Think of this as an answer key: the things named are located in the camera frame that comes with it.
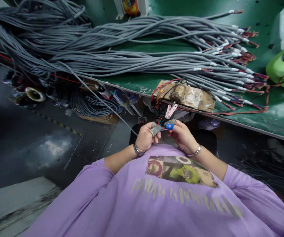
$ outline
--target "sleeve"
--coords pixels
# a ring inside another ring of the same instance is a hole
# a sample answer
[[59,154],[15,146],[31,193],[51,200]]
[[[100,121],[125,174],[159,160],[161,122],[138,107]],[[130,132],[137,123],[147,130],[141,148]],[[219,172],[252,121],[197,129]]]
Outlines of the sleeve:
[[114,174],[105,160],[86,165],[76,179],[41,213],[23,236],[62,236]]
[[230,165],[223,182],[271,230],[284,236],[284,203],[273,190]]

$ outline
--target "bracelet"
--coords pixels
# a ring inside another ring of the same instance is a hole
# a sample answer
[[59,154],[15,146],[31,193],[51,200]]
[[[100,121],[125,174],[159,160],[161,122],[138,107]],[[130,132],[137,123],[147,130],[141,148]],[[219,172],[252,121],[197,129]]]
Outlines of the bracelet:
[[134,148],[135,153],[136,153],[138,156],[141,157],[141,156],[144,155],[143,152],[140,152],[140,151],[139,151],[138,147],[136,146],[136,143],[133,144],[133,148]]
[[198,153],[200,152],[200,150],[201,150],[201,145],[199,144],[199,147],[198,147],[198,150],[196,150],[196,152],[195,153],[193,153],[193,154],[190,154],[190,155],[187,155],[189,158],[191,158],[191,157],[193,157],[193,156],[195,156],[195,155],[198,155]]

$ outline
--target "purple t-shirt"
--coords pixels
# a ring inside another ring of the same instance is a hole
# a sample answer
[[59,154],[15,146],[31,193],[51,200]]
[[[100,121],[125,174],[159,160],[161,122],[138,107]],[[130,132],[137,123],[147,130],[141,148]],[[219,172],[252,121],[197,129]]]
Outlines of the purple t-shirt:
[[222,182],[157,144],[116,175],[104,159],[85,166],[24,236],[284,236],[284,203],[230,165]]

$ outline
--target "table surface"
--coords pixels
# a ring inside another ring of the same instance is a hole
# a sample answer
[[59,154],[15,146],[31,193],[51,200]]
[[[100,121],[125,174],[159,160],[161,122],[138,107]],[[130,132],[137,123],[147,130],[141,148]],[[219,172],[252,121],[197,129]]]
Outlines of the table surface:
[[[111,7],[107,7],[106,0],[101,0],[104,11],[96,11],[93,15],[89,10],[89,15],[95,25],[110,22]],[[240,27],[251,26],[252,31],[259,31],[259,35],[252,41],[260,45],[259,48],[248,48],[257,59],[250,62],[248,68],[255,72],[265,74],[267,63],[280,50],[279,38],[279,13],[284,8],[284,0],[149,0],[151,6],[150,15],[182,16],[192,15],[198,17],[210,16],[223,13],[231,9],[244,9],[242,14],[232,14],[214,21]],[[145,37],[145,40],[157,39],[163,36]],[[125,43],[113,47],[112,50],[141,51],[141,52],[169,52],[169,51],[194,51],[194,47],[182,40],[169,41],[160,44],[134,44]],[[161,80],[171,80],[168,75],[159,74],[123,74],[120,76],[97,78],[111,84],[119,85],[128,90],[132,90],[150,96]],[[248,93],[246,98],[253,99],[258,94]],[[256,104],[264,105],[266,95],[255,100]],[[221,103],[216,103],[214,112],[228,111],[229,109]],[[239,111],[253,111],[254,107],[246,106]],[[234,123],[256,131],[267,133],[275,137],[284,139],[284,88],[272,88],[269,96],[269,108],[267,112],[259,114],[237,114],[231,116],[220,116],[223,121]]]

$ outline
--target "pink clothespin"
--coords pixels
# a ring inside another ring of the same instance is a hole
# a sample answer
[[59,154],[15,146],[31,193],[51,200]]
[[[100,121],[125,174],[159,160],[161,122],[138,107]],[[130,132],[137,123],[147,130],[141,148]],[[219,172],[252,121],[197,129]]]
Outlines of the pink clothespin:
[[168,105],[167,106],[167,111],[166,111],[166,114],[165,114],[165,118],[166,119],[170,119],[170,117],[172,116],[172,114],[175,112],[175,110],[177,109],[177,104],[175,104],[175,101],[173,103],[173,105]]

